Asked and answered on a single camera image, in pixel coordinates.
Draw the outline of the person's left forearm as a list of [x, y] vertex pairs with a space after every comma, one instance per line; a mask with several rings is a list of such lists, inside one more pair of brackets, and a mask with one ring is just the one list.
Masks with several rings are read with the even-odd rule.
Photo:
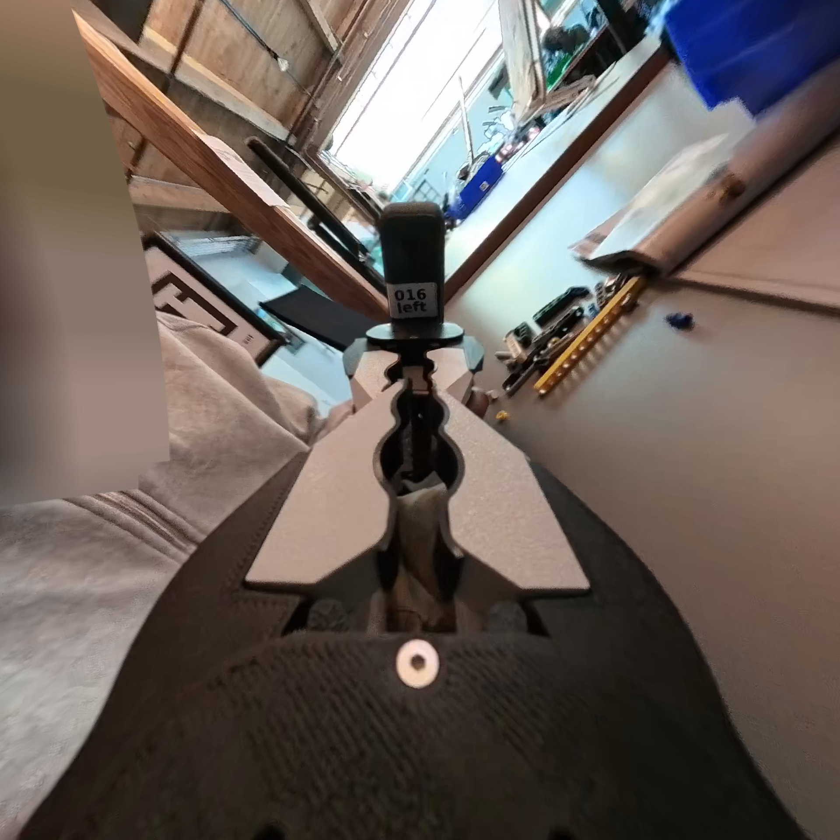
[[354, 413], [350, 401], [321, 415], [314, 398], [266, 376], [236, 342], [158, 312], [171, 445], [222, 457], [308, 452]]

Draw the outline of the long yellow lego beam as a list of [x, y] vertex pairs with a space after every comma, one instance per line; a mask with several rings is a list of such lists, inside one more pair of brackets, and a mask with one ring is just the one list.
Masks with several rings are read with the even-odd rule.
[[563, 383], [594, 347], [601, 342], [621, 317], [637, 304], [648, 280], [641, 275], [630, 276], [600, 307], [597, 314], [575, 334], [563, 351], [535, 382], [533, 390], [543, 399]]

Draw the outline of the pile of loose lego pieces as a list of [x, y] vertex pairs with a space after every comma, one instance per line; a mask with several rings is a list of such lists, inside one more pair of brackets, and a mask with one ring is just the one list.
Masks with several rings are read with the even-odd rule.
[[496, 357], [507, 369], [501, 390], [513, 397], [525, 385], [535, 384], [576, 333], [630, 276], [598, 281], [593, 288], [568, 287], [538, 310], [530, 320], [507, 331]]

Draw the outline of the small grey black lego piece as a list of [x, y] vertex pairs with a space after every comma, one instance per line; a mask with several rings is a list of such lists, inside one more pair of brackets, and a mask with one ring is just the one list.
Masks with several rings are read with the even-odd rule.
[[428, 393], [410, 380], [398, 402], [401, 418], [402, 476], [418, 483], [433, 471], [434, 443], [427, 417]]

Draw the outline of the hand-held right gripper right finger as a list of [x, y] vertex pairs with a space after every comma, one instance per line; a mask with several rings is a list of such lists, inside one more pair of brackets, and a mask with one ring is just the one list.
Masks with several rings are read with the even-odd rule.
[[591, 589], [529, 458], [447, 391], [429, 396], [434, 474], [443, 483], [434, 572], [476, 613], [500, 602]]

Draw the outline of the blue plastic bin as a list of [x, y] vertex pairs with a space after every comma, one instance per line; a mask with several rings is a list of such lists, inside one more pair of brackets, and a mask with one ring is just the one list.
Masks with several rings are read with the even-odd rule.
[[839, 2], [681, 1], [665, 32], [709, 109], [757, 117], [838, 59]]
[[459, 188], [450, 207], [456, 225], [462, 224], [500, 182], [505, 172], [498, 155], [482, 162], [476, 172]]

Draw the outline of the flat lego instruction booklet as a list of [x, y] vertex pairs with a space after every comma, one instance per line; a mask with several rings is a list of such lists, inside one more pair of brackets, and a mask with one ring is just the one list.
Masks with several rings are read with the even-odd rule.
[[838, 308], [838, 109], [776, 108], [659, 234], [666, 271]]

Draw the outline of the curled paper booklet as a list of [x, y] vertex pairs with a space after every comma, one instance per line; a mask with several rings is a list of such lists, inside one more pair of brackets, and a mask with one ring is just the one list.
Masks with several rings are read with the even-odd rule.
[[728, 170], [736, 145], [729, 133], [694, 142], [672, 157], [633, 199], [569, 246], [581, 263], [614, 273], [662, 270], [657, 235], [679, 210], [705, 193]]

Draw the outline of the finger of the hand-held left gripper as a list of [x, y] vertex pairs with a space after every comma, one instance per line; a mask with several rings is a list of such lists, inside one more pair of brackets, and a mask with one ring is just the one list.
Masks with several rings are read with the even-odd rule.
[[431, 364], [427, 385], [431, 396], [444, 408], [466, 406], [473, 392], [473, 374], [465, 352], [428, 352]]
[[353, 410], [363, 410], [402, 378], [397, 353], [362, 353], [351, 375]]

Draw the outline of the wooden table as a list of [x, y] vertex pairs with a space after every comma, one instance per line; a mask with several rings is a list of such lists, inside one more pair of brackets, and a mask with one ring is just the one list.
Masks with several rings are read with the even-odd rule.
[[117, 46], [73, 15], [101, 97], [113, 111], [331, 299], [378, 322], [388, 318], [385, 297], [311, 233], [237, 153], [202, 131]]

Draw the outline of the cluttered shelf rack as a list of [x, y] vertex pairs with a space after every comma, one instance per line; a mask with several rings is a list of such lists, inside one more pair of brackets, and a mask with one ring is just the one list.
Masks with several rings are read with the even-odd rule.
[[500, 1], [511, 115], [523, 125], [565, 109], [645, 37], [661, 2]]

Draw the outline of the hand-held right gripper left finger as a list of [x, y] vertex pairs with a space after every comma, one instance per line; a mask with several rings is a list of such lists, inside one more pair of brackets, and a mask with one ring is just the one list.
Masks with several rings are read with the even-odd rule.
[[311, 450], [247, 572], [248, 587], [351, 610], [380, 588], [377, 557], [392, 539], [394, 494], [382, 470], [384, 442], [399, 429], [389, 386]]

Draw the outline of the black white patterned board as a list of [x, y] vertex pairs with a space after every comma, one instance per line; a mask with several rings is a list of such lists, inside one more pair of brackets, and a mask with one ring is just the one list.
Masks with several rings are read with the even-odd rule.
[[262, 366], [290, 344], [276, 329], [217, 282], [162, 234], [141, 236], [154, 307], [234, 341]]

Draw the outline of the bright window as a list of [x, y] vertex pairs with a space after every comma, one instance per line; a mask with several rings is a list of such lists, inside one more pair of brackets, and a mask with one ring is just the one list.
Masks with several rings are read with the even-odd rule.
[[408, 4], [332, 131], [331, 153], [393, 193], [501, 51], [496, 1]]

